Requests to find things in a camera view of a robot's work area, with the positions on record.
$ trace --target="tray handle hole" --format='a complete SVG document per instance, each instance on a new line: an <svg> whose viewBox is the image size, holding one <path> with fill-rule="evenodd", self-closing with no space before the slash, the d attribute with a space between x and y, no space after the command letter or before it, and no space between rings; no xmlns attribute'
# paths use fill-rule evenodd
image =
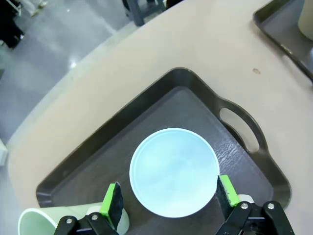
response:
<svg viewBox="0 0 313 235"><path fill-rule="evenodd" d="M220 118L224 123L226 123L226 125L233 128L239 134L240 138L242 139L246 146L247 151L249 151L250 153L255 153L259 150L260 146L254 133L252 132L250 127L245 123L245 121L242 120L237 114L235 114L233 111L227 108L221 108Z"/></svg>

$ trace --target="tray rim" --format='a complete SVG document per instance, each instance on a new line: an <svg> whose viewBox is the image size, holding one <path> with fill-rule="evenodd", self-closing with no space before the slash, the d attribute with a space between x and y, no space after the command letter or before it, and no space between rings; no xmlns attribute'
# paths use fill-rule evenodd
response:
<svg viewBox="0 0 313 235"><path fill-rule="evenodd" d="M265 136L260 126L245 109L217 95L194 72L183 67L177 67L165 73L160 79L156 80L143 92L127 103L116 114L114 114L110 119L108 119L104 124L102 124L95 132L93 132L77 148L75 148L63 161L61 161L36 188L36 197L40 207L53 207L53 202L51 200L53 191L59 187L71 173L73 173L81 164L89 159L90 156L101 146L105 145L121 130L128 126L134 119L136 119L139 115L145 112L149 107L151 107L164 95L176 87L188 88L206 105L206 107L214 114L214 116L228 129L231 135L234 136L236 141L252 158L257 167L259 167L259 169L263 172L273 187L273 200L278 201L283 208L287 207L291 200L291 186L283 172L271 157ZM140 106L134 105L134 102L140 102ZM220 110L222 108L231 110L245 121L258 141L258 151L253 153L248 151L238 132L228 123L223 122L220 117ZM125 114L130 110L130 115L125 116ZM119 123L123 122L123 124L114 124L114 122L117 121L119 121ZM97 138L97 136L101 136L102 139L99 146L95 146L95 141L93 140ZM70 170L64 171L63 168L66 169L66 166L69 166Z"/></svg>
<svg viewBox="0 0 313 235"><path fill-rule="evenodd" d="M262 23L266 21L268 18L272 17L276 12L281 10L284 6L287 4L292 3L295 0L272 0L256 10L253 13L253 22L255 23L256 26L272 41L274 44L276 44L286 55L298 66L298 68L313 82L313 71L311 71L307 65L302 62L298 57L294 55L294 53L284 44L280 43L276 39L274 39L270 34L268 34L264 27L262 26ZM267 15L264 19L261 20L259 15L261 14L262 11L265 11L266 8L269 8L272 13Z"/></svg>

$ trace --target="brown spot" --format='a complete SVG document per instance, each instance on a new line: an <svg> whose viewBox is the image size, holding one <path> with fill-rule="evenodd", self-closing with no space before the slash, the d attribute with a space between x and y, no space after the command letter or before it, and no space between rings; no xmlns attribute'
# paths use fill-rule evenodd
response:
<svg viewBox="0 0 313 235"><path fill-rule="evenodd" d="M256 69L256 68L254 68L252 71L253 71L254 73L256 73L256 74L261 74L261 72L260 72L258 69Z"/></svg>

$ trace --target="light blue bowl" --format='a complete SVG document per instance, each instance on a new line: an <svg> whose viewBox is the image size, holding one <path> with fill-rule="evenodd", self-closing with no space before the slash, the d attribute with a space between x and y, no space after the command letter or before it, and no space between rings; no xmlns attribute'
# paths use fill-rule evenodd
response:
<svg viewBox="0 0 313 235"><path fill-rule="evenodd" d="M214 196L217 157L198 134L179 128L157 131L134 152L129 177L138 201L170 218L191 215Z"/></svg>

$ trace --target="floor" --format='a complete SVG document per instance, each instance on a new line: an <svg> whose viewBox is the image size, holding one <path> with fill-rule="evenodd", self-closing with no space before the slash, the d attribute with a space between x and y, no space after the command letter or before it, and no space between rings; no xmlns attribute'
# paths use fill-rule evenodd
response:
<svg viewBox="0 0 313 235"><path fill-rule="evenodd" d="M50 0L33 18L22 10L16 22L24 39L14 50L0 47L0 139L8 148L79 74L137 30L119 0ZM0 166L0 208L0 234L17 235L22 210L7 164Z"/></svg>

